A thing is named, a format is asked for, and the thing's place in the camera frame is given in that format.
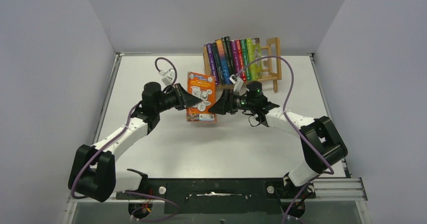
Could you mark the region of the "orange Treehouse book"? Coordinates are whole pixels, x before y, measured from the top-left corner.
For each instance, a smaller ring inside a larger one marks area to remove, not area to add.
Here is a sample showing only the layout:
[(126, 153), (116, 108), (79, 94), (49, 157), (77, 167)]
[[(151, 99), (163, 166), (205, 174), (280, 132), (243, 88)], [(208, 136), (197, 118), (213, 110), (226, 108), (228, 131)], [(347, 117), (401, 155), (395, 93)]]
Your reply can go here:
[(214, 77), (189, 71), (187, 74), (187, 91), (201, 99), (186, 110), (187, 122), (216, 123), (217, 116), (209, 109), (216, 102), (216, 80)]

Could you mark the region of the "Jane Eyre book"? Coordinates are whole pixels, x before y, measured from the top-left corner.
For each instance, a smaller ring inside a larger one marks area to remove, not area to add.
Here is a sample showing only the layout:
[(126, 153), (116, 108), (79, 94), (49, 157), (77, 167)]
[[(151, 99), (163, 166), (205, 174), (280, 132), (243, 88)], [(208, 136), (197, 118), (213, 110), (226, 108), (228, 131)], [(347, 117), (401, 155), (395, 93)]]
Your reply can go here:
[(219, 53), (219, 57), (220, 57), (220, 62), (221, 62), (221, 66), (222, 66), (222, 73), (224, 76), (225, 84), (231, 85), (232, 82), (230, 80), (228, 62), (227, 62), (227, 57), (225, 55), (224, 44), (222, 42), (222, 39), (217, 39), (216, 44), (217, 44), (217, 49), (218, 49), (218, 53)]

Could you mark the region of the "dark green book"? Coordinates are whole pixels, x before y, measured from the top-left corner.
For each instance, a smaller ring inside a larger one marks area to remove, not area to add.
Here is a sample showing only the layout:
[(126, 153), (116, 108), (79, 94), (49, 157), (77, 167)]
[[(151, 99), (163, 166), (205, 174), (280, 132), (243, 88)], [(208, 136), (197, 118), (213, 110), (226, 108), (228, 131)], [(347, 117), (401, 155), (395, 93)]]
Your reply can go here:
[(232, 75), (231, 62), (230, 62), (230, 58), (229, 58), (228, 51), (227, 51), (225, 37), (222, 38), (222, 42), (223, 42), (224, 51), (225, 51), (225, 55), (226, 55), (226, 59), (227, 59), (227, 65), (228, 65), (228, 69), (229, 69), (229, 74), (231, 76)]

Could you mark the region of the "Little Women book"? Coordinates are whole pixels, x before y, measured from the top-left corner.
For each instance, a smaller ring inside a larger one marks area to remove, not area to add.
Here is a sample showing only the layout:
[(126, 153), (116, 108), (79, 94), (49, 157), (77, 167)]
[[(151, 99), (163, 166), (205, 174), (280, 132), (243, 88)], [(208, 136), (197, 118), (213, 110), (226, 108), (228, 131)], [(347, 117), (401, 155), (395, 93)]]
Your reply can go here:
[(215, 42), (212, 43), (212, 52), (213, 52), (213, 56), (214, 56), (214, 60), (215, 60), (215, 64), (216, 64), (217, 75), (219, 78), (219, 84), (225, 85), (226, 81), (225, 81), (224, 74), (223, 74), (222, 62), (220, 59), (218, 46)]

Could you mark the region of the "purple comic book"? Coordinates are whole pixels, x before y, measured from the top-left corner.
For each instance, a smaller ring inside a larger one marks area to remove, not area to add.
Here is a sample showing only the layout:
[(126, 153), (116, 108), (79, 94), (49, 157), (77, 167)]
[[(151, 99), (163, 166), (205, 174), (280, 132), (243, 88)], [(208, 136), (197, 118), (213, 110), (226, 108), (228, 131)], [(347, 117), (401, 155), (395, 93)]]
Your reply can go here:
[(213, 55), (213, 52), (212, 52), (212, 45), (211, 45), (211, 43), (208, 43), (206, 45), (206, 49), (207, 49), (207, 54), (208, 54), (209, 67), (211, 69), (211, 75), (215, 79), (215, 82), (216, 82), (215, 85), (218, 86), (220, 82), (219, 82), (219, 79), (218, 79), (218, 76), (217, 76), (217, 69), (216, 69), (214, 55)]

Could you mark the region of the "magenta Treehouse book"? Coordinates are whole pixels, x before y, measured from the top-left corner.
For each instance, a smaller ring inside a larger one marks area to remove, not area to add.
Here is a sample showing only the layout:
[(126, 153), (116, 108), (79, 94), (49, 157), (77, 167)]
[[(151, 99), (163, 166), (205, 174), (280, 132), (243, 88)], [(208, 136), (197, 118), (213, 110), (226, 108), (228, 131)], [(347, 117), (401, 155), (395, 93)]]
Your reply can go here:
[(232, 47), (232, 55), (233, 55), (233, 60), (235, 63), (235, 71), (236, 71), (236, 75), (237, 73), (242, 69), (241, 65), (242, 65), (242, 61), (240, 59), (240, 54), (239, 54), (239, 48), (238, 48), (238, 41), (237, 40), (232, 40), (231, 41), (231, 47)]

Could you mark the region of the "lime green Treehouse book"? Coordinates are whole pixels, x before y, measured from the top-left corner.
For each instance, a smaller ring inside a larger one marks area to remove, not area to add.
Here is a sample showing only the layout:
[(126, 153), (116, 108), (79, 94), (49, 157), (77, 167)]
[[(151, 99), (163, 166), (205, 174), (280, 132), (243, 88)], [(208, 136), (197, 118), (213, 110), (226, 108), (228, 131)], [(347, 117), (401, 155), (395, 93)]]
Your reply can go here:
[(250, 62), (249, 70), (250, 70), (251, 80), (256, 81), (262, 77), (262, 73), (263, 73), (262, 62), (261, 60), (258, 60), (259, 58), (262, 57), (260, 39), (247, 38), (246, 43), (247, 43), (248, 57)]

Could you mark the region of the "wooden book rack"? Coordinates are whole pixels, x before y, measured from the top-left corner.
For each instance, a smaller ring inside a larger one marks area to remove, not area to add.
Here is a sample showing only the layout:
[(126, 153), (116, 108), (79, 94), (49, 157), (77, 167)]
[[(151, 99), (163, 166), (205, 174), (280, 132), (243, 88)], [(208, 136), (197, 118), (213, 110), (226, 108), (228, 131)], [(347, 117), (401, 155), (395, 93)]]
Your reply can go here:
[[(266, 40), (266, 46), (261, 46), (261, 50), (266, 50), (267, 55), (272, 55), (273, 51), (272, 48), (275, 48), (275, 56), (281, 55), (281, 45), (280, 45), (280, 38), (268, 38)], [(209, 54), (207, 45), (203, 46), (203, 65), (204, 65), (204, 73), (207, 75), (213, 75), (217, 74), (217, 67), (213, 63), (211, 63), (211, 56), (212, 54)], [(265, 73), (260, 79), (260, 82), (272, 82), (272, 89), (275, 93), (278, 92), (278, 82), (282, 78), (281, 73), (281, 63), (279, 59), (276, 59), (276, 70), (273, 71), (273, 64), (272, 59), (268, 58), (262, 61), (263, 65), (263, 73)]]

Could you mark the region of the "red Treehouse book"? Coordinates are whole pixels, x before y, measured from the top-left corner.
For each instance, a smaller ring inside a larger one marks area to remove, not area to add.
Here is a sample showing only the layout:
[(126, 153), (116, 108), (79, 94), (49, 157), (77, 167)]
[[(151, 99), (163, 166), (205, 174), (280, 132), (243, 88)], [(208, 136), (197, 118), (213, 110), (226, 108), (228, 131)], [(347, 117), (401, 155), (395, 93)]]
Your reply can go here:
[[(245, 46), (246, 40), (245, 39), (239, 39), (236, 41), (237, 50), (238, 50), (238, 57), (240, 61), (240, 69), (243, 69), (246, 66), (245, 62), (245, 56), (244, 56), (244, 50), (246, 49)], [(246, 70), (243, 70), (240, 74), (240, 77), (243, 81), (248, 81), (248, 74), (246, 73)]]

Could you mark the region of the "black Moon and Sixpence book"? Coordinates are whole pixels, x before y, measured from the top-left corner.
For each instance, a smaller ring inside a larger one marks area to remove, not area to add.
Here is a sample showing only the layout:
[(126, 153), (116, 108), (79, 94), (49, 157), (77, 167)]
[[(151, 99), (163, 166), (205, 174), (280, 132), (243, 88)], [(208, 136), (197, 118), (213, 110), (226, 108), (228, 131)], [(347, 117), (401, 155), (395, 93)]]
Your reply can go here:
[(234, 51), (233, 51), (232, 41), (231, 41), (230, 36), (226, 36), (225, 41), (226, 41), (228, 55), (229, 55), (230, 62), (231, 62), (232, 74), (236, 74), (239, 70), (238, 70), (237, 62), (236, 62), (235, 57), (234, 57)]

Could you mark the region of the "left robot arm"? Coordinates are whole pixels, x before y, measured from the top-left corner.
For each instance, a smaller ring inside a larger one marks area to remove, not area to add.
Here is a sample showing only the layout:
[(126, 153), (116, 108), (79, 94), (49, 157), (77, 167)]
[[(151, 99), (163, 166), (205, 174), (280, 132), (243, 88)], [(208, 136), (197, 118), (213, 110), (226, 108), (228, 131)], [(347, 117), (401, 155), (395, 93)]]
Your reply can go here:
[(180, 84), (168, 86), (165, 91), (157, 82), (145, 84), (141, 100), (131, 108), (121, 127), (101, 141), (77, 149), (68, 181), (71, 197), (104, 202), (113, 193), (142, 189), (147, 175), (134, 169), (118, 171), (116, 161), (155, 129), (162, 112), (184, 110), (201, 102)]

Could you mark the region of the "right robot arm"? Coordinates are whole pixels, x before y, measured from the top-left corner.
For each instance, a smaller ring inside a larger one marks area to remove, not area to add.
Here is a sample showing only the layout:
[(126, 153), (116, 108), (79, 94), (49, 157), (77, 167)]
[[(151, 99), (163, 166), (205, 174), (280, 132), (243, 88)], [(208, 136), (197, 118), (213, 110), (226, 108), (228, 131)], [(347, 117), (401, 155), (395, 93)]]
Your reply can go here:
[(209, 109), (219, 115), (235, 114), (239, 110), (248, 111), (260, 125), (285, 131), (301, 140), (304, 159), (283, 177), (283, 190), (287, 196), (298, 196), (304, 184), (327, 170), (333, 174), (332, 165), (348, 155), (347, 147), (329, 117), (305, 117), (283, 110), (268, 100), (260, 82), (249, 83), (243, 95), (231, 89), (223, 90)]

